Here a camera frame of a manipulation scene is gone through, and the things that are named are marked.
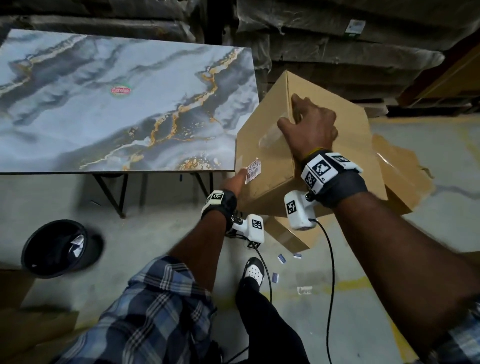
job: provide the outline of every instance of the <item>marble-pattern tile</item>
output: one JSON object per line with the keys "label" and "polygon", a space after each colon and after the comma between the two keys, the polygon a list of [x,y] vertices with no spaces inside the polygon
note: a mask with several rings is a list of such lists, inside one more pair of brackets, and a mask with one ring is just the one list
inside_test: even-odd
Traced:
{"label": "marble-pattern tile", "polygon": [[257,105],[247,48],[14,29],[0,173],[234,170]]}

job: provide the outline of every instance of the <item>wrist strap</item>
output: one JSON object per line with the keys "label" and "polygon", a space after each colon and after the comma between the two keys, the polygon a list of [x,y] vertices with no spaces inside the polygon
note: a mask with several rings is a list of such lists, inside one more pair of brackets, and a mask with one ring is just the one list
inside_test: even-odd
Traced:
{"label": "wrist strap", "polygon": [[232,228],[233,221],[232,216],[235,213],[235,209],[237,208],[237,197],[235,194],[230,190],[215,190],[213,191],[205,201],[204,207],[202,208],[202,217],[212,211],[216,210],[221,212],[225,219],[227,220],[227,227],[226,231],[229,231]]}
{"label": "wrist strap", "polygon": [[359,166],[340,153],[319,150],[309,156],[301,177],[318,202],[334,208],[341,200],[367,191],[361,172]]}

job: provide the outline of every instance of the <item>black trash bin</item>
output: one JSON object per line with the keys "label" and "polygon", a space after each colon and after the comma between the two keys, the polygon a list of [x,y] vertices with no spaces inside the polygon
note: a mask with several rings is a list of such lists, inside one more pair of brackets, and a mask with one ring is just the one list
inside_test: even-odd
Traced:
{"label": "black trash bin", "polygon": [[28,238],[22,267],[39,278],[53,278],[84,269],[102,254],[103,240],[73,220],[49,222]]}

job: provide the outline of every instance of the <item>concrete floor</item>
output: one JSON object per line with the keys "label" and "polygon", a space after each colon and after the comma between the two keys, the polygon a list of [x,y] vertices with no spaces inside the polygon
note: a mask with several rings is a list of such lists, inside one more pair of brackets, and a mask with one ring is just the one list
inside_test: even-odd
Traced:
{"label": "concrete floor", "polygon": [[[406,218],[462,252],[480,250],[480,117],[468,120],[372,124],[372,130],[392,144],[414,150],[435,177],[436,192]],[[216,176],[216,185],[221,178]],[[120,179],[109,182],[118,193]],[[144,198],[142,185],[146,187]],[[180,182],[175,173],[150,174],[146,183],[141,174],[131,175],[125,220],[116,215],[89,175],[1,176],[0,191],[2,263],[19,266],[28,236],[55,219],[74,219],[104,236],[105,251],[96,265],[64,277],[37,279],[23,303],[25,307],[49,304],[79,310],[79,327],[92,324],[120,295],[129,277],[192,228],[204,201],[192,176],[183,174]],[[326,229],[338,282],[330,328],[333,362],[399,364],[410,360],[408,347],[399,339],[335,219]],[[273,285],[275,307],[301,336],[311,363],[326,363],[332,272],[325,239],[304,252],[301,260],[293,259],[269,235],[260,250],[270,273],[280,275],[279,283]],[[279,253],[286,264],[278,261]],[[213,336],[227,357],[247,345],[233,297],[245,261],[253,255],[238,240],[226,240],[220,255],[213,291],[219,313]],[[313,286],[312,295],[298,295],[297,286]],[[268,284],[262,290],[267,294]]]}

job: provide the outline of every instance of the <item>shoe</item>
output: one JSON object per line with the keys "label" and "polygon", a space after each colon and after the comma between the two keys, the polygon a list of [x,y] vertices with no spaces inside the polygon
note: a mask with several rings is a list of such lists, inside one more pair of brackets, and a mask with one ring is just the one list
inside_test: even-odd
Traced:
{"label": "shoe", "polygon": [[257,281],[258,287],[262,285],[264,281],[265,271],[262,261],[256,257],[252,257],[247,261],[245,269],[243,270],[242,279],[246,277],[252,277]]}

